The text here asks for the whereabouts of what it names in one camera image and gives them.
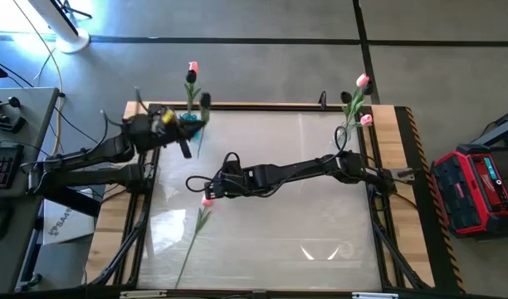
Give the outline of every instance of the gray desk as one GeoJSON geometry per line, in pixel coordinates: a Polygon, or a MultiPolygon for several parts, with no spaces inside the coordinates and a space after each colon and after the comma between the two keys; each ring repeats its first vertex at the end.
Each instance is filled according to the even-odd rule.
{"type": "MultiPolygon", "coordinates": [[[[37,148],[42,146],[47,126],[53,113],[59,91],[56,88],[0,89],[0,100],[16,96],[22,103],[19,113],[27,123],[16,134],[0,130],[0,140],[16,140],[37,148]]],[[[17,112],[12,107],[4,107],[9,116],[17,112]]],[[[38,150],[26,146],[23,162],[37,159],[38,150]]],[[[37,219],[42,198],[25,196],[27,176],[18,171],[12,188],[0,191],[0,200],[10,201],[14,208],[7,235],[0,241],[0,293],[12,292],[22,267],[27,245],[31,239],[33,225],[37,219]]]]}

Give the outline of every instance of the blue object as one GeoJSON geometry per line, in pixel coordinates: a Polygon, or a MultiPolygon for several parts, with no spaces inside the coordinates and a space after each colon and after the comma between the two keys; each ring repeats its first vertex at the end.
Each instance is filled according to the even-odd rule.
{"type": "Polygon", "coordinates": [[[488,172],[490,173],[490,176],[492,179],[497,179],[496,172],[494,170],[494,167],[492,166],[492,162],[490,161],[490,158],[485,158],[485,164],[488,168],[488,172]]]}
{"type": "MultiPolygon", "coordinates": [[[[197,120],[198,117],[194,114],[189,115],[188,113],[184,113],[181,116],[179,116],[179,119],[181,120],[197,120]]],[[[199,140],[201,138],[201,132],[195,133],[195,136],[193,137],[193,140],[199,140]]]]}

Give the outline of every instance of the gray floor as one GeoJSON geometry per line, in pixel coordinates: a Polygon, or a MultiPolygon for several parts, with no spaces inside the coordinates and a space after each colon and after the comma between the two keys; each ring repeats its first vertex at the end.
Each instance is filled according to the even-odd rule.
{"type": "MultiPolygon", "coordinates": [[[[95,35],[358,38],[350,0],[71,2],[94,15],[76,21],[95,35]]],[[[361,6],[370,39],[508,41],[508,0],[361,0],[361,6]]],[[[20,23],[20,15],[12,17],[9,22],[20,23]]],[[[26,23],[12,28],[31,31],[26,23]]],[[[14,37],[0,42],[0,62],[32,79],[46,49],[35,36],[14,37]]],[[[508,111],[508,47],[371,47],[370,52],[381,103],[413,109],[429,161],[472,140],[508,111]]],[[[336,103],[339,92],[353,89],[364,71],[359,46],[92,43],[75,55],[56,51],[55,58],[67,94],[64,114],[98,138],[99,111],[120,118],[126,101],[134,99],[133,86],[146,100],[184,100],[188,61],[199,62],[201,86],[219,101],[311,103],[327,91],[328,101],[336,103]]],[[[39,86],[57,85],[50,62],[39,86]]],[[[11,86],[0,79],[0,87],[11,86]]],[[[53,140],[47,137],[46,150],[53,140]]],[[[62,143],[66,151],[90,145],[67,125],[62,143]]],[[[508,238],[453,242],[468,292],[508,297],[508,238]]],[[[88,247],[86,240],[44,247],[37,270],[45,281],[38,288],[81,283],[88,247]]]]}

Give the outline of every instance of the pink tulip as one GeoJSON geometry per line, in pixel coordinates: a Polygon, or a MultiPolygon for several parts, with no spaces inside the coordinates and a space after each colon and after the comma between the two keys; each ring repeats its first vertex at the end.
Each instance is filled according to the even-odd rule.
{"type": "Polygon", "coordinates": [[[357,81],[355,82],[355,84],[357,85],[357,87],[363,88],[363,87],[367,86],[369,81],[370,81],[370,78],[366,74],[362,74],[361,76],[359,76],[359,78],[357,78],[357,81]]]}
{"type": "Polygon", "coordinates": [[[371,115],[363,115],[361,116],[361,125],[362,126],[370,126],[372,125],[372,116],[371,115]]]}
{"type": "Polygon", "coordinates": [[[193,70],[198,73],[198,63],[196,61],[189,62],[189,70],[193,70]]]}
{"type": "Polygon", "coordinates": [[[213,200],[211,199],[206,199],[206,196],[203,195],[203,201],[202,201],[202,204],[203,206],[205,207],[211,207],[213,205],[213,200]]]}

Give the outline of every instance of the yellow object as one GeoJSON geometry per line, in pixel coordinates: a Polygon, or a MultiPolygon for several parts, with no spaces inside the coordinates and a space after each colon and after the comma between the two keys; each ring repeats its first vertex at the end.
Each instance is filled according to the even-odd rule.
{"type": "Polygon", "coordinates": [[[165,124],[168,124],[171,120],[174,120],[174,112],[168,110],[167,112],[165,112],[164,116],[162,116],[162,121],[165,124]]]}

